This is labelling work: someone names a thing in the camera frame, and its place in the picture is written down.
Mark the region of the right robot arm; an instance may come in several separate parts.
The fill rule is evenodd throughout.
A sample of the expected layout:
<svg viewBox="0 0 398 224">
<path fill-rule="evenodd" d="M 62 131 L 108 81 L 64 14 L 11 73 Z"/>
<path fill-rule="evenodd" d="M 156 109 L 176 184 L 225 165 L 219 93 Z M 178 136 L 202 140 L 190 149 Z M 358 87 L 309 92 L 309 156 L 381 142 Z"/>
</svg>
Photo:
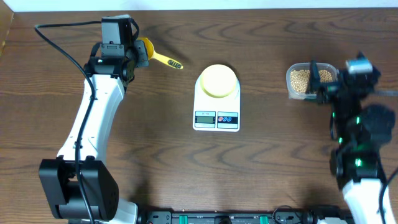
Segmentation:
<svg viewBox="0 0 398 224">
<path fill-rule="evenodd" d="M 331 152 L 330 169 L 355 223 L 395 223 L 389 184 L 380 150 L 392 139 L 396 115 L 380 104 L 363 107 L 380 71 L 362 54 L 347 60 L 333 82 L 321 82 L 316 61 L 310 62 L 307 90 L 319 104 L 331 105 L 330 135 L 338 141 Z"/>
</svg>

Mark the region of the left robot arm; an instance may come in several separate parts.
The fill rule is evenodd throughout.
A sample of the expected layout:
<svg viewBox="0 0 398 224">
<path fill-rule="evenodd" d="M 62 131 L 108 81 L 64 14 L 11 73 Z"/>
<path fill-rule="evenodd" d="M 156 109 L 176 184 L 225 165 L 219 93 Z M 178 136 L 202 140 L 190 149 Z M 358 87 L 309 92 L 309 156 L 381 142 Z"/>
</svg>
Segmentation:
<svg viewBox="0 0 398 224">
<path fill-rule="evenodd" d="M 43 159 L 41 181 L 52 215 L 70 223 L 138 223 L 139 208 L 119 196 L 106 168 L 106 149 L 114 116 L 134 71 L 149 64 L 139 26 L 128 14 L 103 17 L 102 40 L 80 65 L 47 37 L 83 74 L 84 92 L 74 124 L 56 158 Z"/>
</svg>

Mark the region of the yellow plastic measuring scoop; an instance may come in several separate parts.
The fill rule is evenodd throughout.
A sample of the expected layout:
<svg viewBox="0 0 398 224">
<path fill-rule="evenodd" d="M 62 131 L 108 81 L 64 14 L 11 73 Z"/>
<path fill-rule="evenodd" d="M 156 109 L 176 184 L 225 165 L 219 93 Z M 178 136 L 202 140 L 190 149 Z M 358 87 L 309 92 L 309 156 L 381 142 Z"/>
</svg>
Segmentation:
<svg viewBox="0 0 398 224">
<path fill-rule="evenodd" d="M 155 51 L 153 43 L 147 37 L 141 37 L 141 38 L 139 38 L 139 40 L 142 40 L 144 42 L 144 45 L 146 47 L 147 54 L 148 54 L 148 59 L 157 60 L 157 61 L 159 61 L 169 67 L 175 68 L 177 70 L 183 69 L 183 65 L 180 62 L 178 62 L 177 60 L 174 60 L 170 57 L 167 57 L 167 56 L 157 53 Z"/>
</svg>

